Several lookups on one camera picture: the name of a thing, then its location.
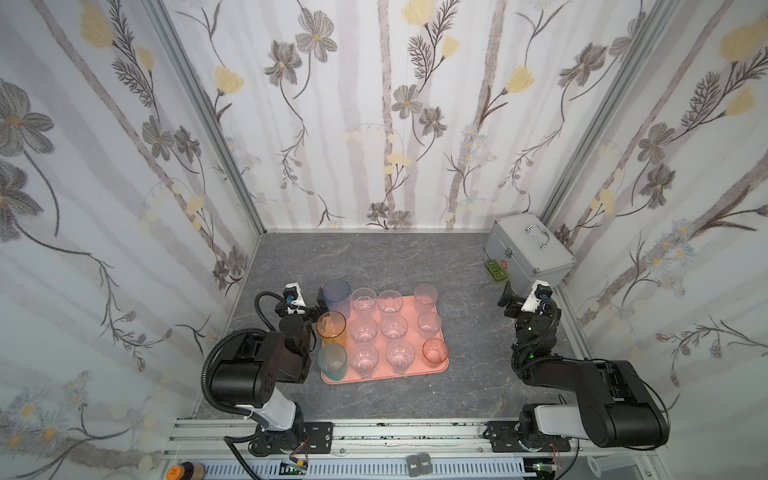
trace gray marble countertop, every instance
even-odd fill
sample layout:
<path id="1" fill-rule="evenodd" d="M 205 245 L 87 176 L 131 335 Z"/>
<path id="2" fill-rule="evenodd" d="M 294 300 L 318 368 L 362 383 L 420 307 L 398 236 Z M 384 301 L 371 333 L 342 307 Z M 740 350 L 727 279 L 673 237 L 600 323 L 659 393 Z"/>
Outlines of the gray marble countertop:
<path id="1" fill-rule="evenodd" d="M 230 330 L 264 328 L 253 309 L 263 290 L 282 292 L 299 282 L 304 296 L 314 299 L 318 286 L 343 278 L 353 289 L 397 290 L 411 295 L 420 283 L 439 291 L 437 309 L 443 318 L 450 365 L 441 373 L 370 382 L 328 385 L 312 353 L 310 376 L 303 384 L 279 384 L 298 402 L 307 419 L 419 419 L 516 417 L 526 403 L 557 402 L 555 389 L 530 387 L 509 365 L 515 340 L 514 320 L 496 306 L 504 289 L 483 263 L 486 233 L 268 233 L 243 285 Z M 268 318 L 273 301 L 263 299 Z M 562 328 L 554 351 L 573 356 Z M 573 395 L 565 394 L 569 402 Z M 227 419 L 205 401 L 196 418 Z"/>

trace plastic cup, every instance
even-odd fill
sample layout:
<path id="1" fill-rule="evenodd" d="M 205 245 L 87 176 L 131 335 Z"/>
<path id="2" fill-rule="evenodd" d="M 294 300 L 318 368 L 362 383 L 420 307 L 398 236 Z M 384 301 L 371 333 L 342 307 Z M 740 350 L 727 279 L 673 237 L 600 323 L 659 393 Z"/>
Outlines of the plastic cup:
<path id="1" fill-rule="evenodd" d="M 352 308 L 357 316 L 371 316 L 376 311 L 376 292 L 370 288 L 359 288 L 350 297 Z"/>
<path id="2" fill-rule="evenodd" d="M 392 366 L 395 373 L 403 374 L 413 364 L 416 351 L 410 342 L 399 339 L 390 342 L 386 347 L 386 361 Z"/>
<path id="3" fill-rule="evenodd" d="M 331 280 L 323 285 L 323 299 L 326 301 L 328 310 L 332 312 L 341 312 L 344 318 L 349 318 L 349 296 L 352 293 L 352 287 L 341 279 Z"/>
<path id="4" fill-rule="evenodd" d="M 390 340 L 400 339 L 408 332 L 408 320 L 399 313 L 384 315 L 379 329 Z"/>
<path id="5" fill-rule="evenodd" d="M 437 302 L 437 289 L 428 283 L 417 285 L 413 289 L 413 305 L 417 313 L 431 312 Z"/>
<path id="6" fill-rule="evenodd" d="M 376 325 L 376 322 L 369 316 L 361 316 L 349 324 L 349 336 L 351 336 L 356 342 L 370 342 L 376 338 L 376 334 L 378 333 L 379 327 Z"/>
<path id="7" fill-rule="evenodd" d="M 603 475 L 603 472 L 607 472 L 608 470 L 637 465 L 633 456 L 621 454 L 600 458 L 595 458 L 592 455 L 589 455 L 587 457 L 587 463 L 589 464 L 589 469 L 594 473 L 594 476 L 598 478 Z"/>
<path id="8" fill-rule="evenodd" d="M 346 350 L 338 343 L 324 346 L 317 353 L 317 365 L 326 377 L 338 382 L 346 376 Z"/>
<path id="9" fill-rule="evenodd" d="M 395 290 L 384 290 L 376 303 L 384 315 L 397 313 L 402 308 L 402 295 Z"/>
<path id="10" fill-rule="evenodd" d="M 429 339 L 422 346 L 422 353 L 427 365 L 433 369 L 439 367 L 448 358 L 448 346 L 440 339 Z"/>
<path id="11" fill-rule="evenodd" d="M 419 325 L 419 335 L 423 339 L 431 339 L 433 336 L 440 333 L 440 329 L 442 328 L 442 318 L 435 312 L 424 312 L 419 315 L 416 324 Z"/>
<path id="12" fill-rule="evenodd" d="M 317 334 L 323 345 L 338 343 L 346 346 L 346 318 L 341 312 L 325 312 L 317 319 Z"/>
<path id="13" fill-rule="evenodd" d="M 360 378 L 369 379 L 379 364 L 379 351 L 372 343 L 358 343 L 349 349 L 349 364 Z"/>

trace case handle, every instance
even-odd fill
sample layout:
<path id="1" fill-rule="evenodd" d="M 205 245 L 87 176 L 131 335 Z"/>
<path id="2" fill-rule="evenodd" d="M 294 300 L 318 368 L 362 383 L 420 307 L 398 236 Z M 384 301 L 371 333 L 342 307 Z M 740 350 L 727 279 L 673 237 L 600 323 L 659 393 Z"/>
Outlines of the case handle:
<path id="1" fill-rule="evenodd" d="M 547 241 L 546 241 L 546 242 L 544 242 L 544 243 L 542 243 L 541 245 L 539 245 L 539 248 L 544 248 L 544 247 L 546 247 L 546 246 L 547 246 L 547 244 L 549 243 L 549 233 L 547 233 L 547 232 L 545 232 L 544 230 L 542 230 L 542 228 L 541 228 L 540 226 L 538 226 L 538 225 L 528 225 L 528 227 L 525 229 L 525 231 L 526 231 L 527 233 L 530 233 L 530 232 L 531 232 L 531 228 L 533 228 L 533 227 L 536 227 L 536 228 L 538 228 L 538 231 L 542 232 L 542 233 L 543 233 L 543 234 L 544 234 L 544 235 L 547 237 Z"/>

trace robotic arm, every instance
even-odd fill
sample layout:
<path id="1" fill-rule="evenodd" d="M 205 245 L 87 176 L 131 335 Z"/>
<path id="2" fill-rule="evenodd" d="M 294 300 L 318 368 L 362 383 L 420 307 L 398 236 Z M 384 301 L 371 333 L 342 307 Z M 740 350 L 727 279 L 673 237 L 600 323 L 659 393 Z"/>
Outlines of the robotic arm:
<path id="1" fill-rule="evenodd" d="M 517 297 L 507 282 L 498 303 L 506 316 L 516 318 L 511 366 L 518 378 L 526 385 L 574 392 L 577 400 L 575 406 L 524 406 L 518 424 L 521 443 L 538 448 L 567 436 L 600 447 L 664 445 L 669 425 L 629 362 L 551 354 L 561 314 L 551 295 L 549 285 L 537 281 L 528 298 Z"/>

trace orange bottle cap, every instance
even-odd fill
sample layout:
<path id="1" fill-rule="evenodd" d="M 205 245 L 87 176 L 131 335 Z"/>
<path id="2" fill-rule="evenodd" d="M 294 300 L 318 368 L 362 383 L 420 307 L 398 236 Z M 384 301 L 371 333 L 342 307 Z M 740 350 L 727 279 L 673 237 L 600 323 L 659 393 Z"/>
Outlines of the orange bottle cap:
<path id="1" fill-rule="evenodd" d="M 179 480 L 182 476 L 184 476 L 184 469 L 179 465 L 174 465 L 165 474 L 165 480 Z"/>

